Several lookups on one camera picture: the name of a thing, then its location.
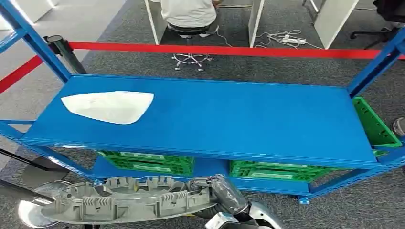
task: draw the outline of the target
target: power strip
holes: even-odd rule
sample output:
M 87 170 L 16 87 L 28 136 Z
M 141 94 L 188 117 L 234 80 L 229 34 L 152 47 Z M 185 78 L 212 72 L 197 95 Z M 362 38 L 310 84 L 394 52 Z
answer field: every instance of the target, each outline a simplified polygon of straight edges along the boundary
M 285 43 L 292 43 L 292 44 L 306 44 L 307 40 L 303 38 L 290 38 L 289 35 L 285 35 L 284 38 L 281 40 Z

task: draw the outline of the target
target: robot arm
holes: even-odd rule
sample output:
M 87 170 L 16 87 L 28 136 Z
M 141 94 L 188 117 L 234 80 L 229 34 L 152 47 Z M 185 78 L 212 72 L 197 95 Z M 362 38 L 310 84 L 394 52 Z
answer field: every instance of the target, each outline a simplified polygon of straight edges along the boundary
M 248 202 L 241 192 L 223 175 L 197 177 L 191 189 L 209 187 L 218 205 L 195 214 L 210 218 L 207 229 L 285 229 L 281 221 L 258 202 Z

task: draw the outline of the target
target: wheel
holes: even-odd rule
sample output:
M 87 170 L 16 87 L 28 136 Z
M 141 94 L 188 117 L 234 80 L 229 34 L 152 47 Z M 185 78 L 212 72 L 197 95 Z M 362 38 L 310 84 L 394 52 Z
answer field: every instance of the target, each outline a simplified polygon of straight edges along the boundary
M 288 198 L 290 198 L 290 199 L 297 199 L 297 200 L 298 200 L 298 196 L 297 196 L 297 195 L 289 195 Z

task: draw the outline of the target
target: stool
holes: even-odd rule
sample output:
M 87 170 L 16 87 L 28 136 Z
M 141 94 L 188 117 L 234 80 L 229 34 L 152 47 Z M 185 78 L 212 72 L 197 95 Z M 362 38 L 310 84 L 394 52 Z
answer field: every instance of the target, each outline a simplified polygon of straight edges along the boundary
M 175 26 L 172 24 L 168 24 L 167 26 L 169 31 L 176 33 L 177 35 L 185 38 L 187 41 L 187 45 L 192 45 L 192 39 L 194 36 L 205 33 L 208 31 L 210 26 L 206 27 L 198 27 L 198 28 L 184 28 Z M 174 54 L 172 57 L 173 60 L 177 61 L 177 66 L 175 70 L 180 70 L 180 64 L 197 64 L 200 68 L 198 69 L 200 72 L 204 71 L 203 65 L 201 64 L 204 61 L 212 61 L 213 59 L 210 55 L 194 55 L 194 54 Z

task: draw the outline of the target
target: person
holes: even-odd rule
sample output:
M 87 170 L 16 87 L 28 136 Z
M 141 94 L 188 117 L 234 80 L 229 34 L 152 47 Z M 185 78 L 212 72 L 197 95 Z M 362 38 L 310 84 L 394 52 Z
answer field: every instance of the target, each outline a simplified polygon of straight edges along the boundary
M 160 2 L 163 19 L 168 23 L 183 28 L 201 28 L 210 26 L 200 34 L 208 37 L 219 29 L 217 8 L 222 0 L 151 0 Z

